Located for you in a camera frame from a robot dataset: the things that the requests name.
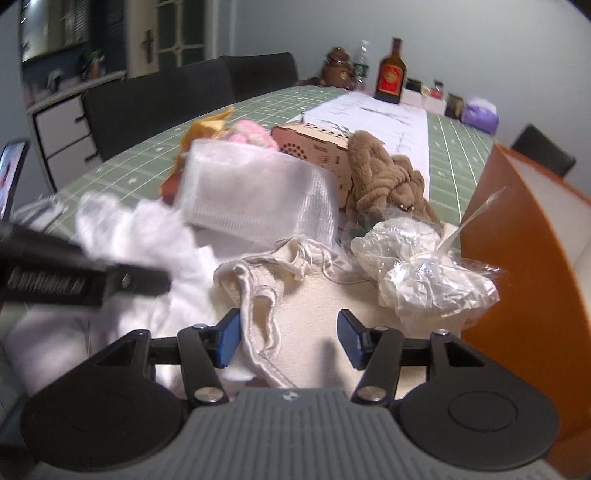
red bottle label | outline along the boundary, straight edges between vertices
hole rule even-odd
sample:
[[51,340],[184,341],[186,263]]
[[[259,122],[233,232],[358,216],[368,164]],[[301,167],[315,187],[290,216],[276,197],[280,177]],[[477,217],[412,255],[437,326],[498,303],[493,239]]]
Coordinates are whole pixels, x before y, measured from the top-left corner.
[[378,90],[391,95],[400,95],[403,77],[402,68],[384,65],[379,72]]

orange board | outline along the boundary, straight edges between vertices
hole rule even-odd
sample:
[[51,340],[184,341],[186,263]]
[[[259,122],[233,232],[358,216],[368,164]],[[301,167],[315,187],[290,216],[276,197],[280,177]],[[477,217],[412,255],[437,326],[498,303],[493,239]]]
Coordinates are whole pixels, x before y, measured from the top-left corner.
[[550,220],[509,157],[532,164],[495,145],[464,215],[506,187],[460,234],[463,257],[506,272],[497,282],[501,301],[462,338],[554,402],[561,427],[549,461],[572,478],[591,471],[589,319]]

white door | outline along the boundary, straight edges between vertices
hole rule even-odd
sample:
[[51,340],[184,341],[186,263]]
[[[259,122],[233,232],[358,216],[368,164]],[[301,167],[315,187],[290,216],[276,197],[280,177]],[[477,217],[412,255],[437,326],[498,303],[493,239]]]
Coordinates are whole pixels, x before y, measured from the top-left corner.
[[217,0],[126,0],[128,77],[216,57]]

purple bag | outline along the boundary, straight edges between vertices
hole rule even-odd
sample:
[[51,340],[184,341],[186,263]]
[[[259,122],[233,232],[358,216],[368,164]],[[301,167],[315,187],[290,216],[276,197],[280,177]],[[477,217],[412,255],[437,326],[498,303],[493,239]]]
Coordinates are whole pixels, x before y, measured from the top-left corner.
[[466,102],[462,122],[478,130],[494,135],[499,126],[499,116],[496,107],[483,99]]

white cabinet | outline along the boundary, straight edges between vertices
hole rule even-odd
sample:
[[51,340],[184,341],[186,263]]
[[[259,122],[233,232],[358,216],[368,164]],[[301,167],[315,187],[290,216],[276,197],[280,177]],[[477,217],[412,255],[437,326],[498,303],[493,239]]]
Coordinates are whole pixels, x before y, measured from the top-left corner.
[[80,96],[38,113],[35,123],[45,157],[90,135]]
[[103,161],[91,137],[86,137],[60,150],[47,160],[53,183],[58,190],[79,179],[87,171],[100,167]]
[[34,144],[55,190],[68,186],[102,164],[86,121],[82,94],[101,83],[118,82],[123,78],[125,72],[121,71],[81,82],[29,108]]

